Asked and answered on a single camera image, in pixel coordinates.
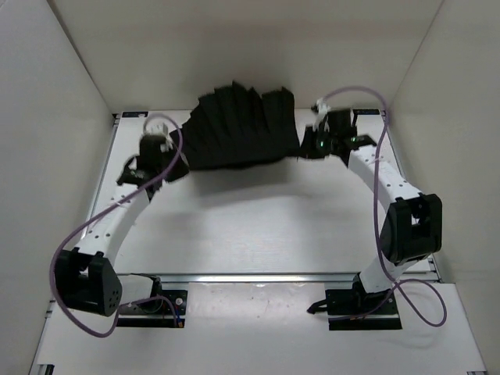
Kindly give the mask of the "black pleated skirt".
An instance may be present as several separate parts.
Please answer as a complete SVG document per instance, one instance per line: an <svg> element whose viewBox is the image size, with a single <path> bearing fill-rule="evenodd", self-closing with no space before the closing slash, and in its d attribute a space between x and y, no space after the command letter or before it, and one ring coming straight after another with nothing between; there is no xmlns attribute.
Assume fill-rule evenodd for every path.
<svg viewBox="0 0 500 375"><path fill-rule="evenodd" d="M191 170L243 169L298 154L295 97L285 87L260 94L234 81L198 97L182 125Z"/></svg>

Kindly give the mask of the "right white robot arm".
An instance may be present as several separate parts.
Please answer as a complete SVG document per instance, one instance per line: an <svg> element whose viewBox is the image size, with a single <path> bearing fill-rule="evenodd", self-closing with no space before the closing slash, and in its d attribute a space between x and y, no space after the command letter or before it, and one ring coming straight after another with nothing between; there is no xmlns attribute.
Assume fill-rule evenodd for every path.
<svg viewBox="0 0 500 375"><path fill-rule="evenodd" d="M327 291L308 311L359 319L386 304L409 267L440 251L442 201L406 181L382 156L380 141L359 134L352 110L315 106L314 111L316 120L306 128L302 157L338 157L370 188L373 207L382 208L385 217L373 214L375 260L355 275L351 288Z"/></svg>

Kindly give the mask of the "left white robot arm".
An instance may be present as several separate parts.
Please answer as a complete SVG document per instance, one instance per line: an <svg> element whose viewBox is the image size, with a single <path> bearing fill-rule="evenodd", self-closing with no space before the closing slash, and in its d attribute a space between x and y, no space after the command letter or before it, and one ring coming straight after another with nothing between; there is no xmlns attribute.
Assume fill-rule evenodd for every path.
<svg viewBox="0 0 500 375"><path fill-rule="evenodd" d="M120 277L113 266L130 229L157 191L188 171L177 146L166 135L141 137L139 153L127 160L106 214L55 261L55 286L65 307L111 316L121 305L132 302L147 311L161 306L163 291L157 277L144 273Z"/></svg>

